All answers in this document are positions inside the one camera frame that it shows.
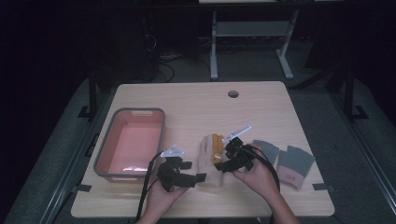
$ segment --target plastic tray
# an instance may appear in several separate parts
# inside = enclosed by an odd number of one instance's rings
[[[144,178],[149,162],[161,149],[164,123],[165,114],[160,108],[116,111],[96,157],[94,171],[109,181]]]

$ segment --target hole in table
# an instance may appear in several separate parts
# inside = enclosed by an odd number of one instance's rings
[[[229,91],[228,92],[228,96],[230,96],[231,98],[236,98],[239,96],[239,92],[237,91]]]

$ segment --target hand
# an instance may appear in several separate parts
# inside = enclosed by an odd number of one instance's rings
[[[250,189],[261,195],[265,200],[268,196],[278,194],[276,182],[268,170],[268,168],[262,164],[259,160],[253,160],[253,168],[249,172],[233,171],[233,176],[244,182]]]
[[[291,211],[283,196],[277,189],[276,182],[268,168],[257,159],[253,160],[249,172],[233,171],[233,176],[244,182],[250,189],[267,201],[277,224],[298,224],[297,217]]]
[[[156,223],[187,190],[187,188],[179,188],[168,192],[161,186],[160,181],[155,182],[148,190],[145,214],[137,223]]]

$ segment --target person's left hand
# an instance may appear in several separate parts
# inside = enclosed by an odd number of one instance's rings
[[[137,223],[156,223],[187,190],[188,188],[179,188],[168,192],[161,186],[160,181],[155,182],[148,190],[145,214]]]

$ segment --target table leg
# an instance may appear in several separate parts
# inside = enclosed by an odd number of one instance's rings
[[[218,80],[218,59],[216,58],[216,11],[212,21],[212,51],[210,52],[210,81]]]
[[[285,43],[283,44],[281,49],[276,50],[276,55],[277,58],[280,61],[280,65],[282,66],[283,73],[285,74],[285,77],[287,79],[293,79],[293,73],[290,70],[288,61],[286,60],[286,51],[288,50],[289,42],[291,40],[291,35],[293,34],[294,26],[297,21],[297,16],[298,16],[299,10],[294,10],[291,19],[289,22],[288,29],[286,31],[285,35]]]

